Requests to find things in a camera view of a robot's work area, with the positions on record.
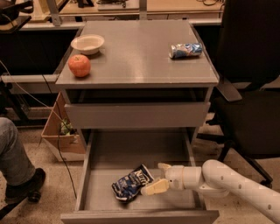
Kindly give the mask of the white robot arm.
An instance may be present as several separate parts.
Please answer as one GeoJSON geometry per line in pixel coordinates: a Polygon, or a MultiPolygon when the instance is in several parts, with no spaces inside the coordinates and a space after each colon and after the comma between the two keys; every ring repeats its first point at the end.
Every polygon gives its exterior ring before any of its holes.
{"type": "Polygon", "coordinates": [[[194,190],[214,198],[232,193],[247,201],[275,224],[280,224],[280,193],[242,176],[218,160],[207,160],[202,166],[164,163],[157,166],[162,176],[141,189],[143,196],[165,193],[170,189],[194,190]]]}

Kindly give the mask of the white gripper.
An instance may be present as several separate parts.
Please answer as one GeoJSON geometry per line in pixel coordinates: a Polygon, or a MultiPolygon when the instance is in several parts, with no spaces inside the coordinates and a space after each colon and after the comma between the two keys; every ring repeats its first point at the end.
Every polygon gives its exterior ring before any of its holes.
{"type": "Polygon", "coordinates": [[[144,186],[141,189],[143,196],[151,196],[154,194],[165,193],[169,187],[172,190],[184,190],[183,183],[183,165],[174,165],[166,163],[158,163],[157,167],[165,172],[165,178],[155,179],[152,183],[144,186]]]}

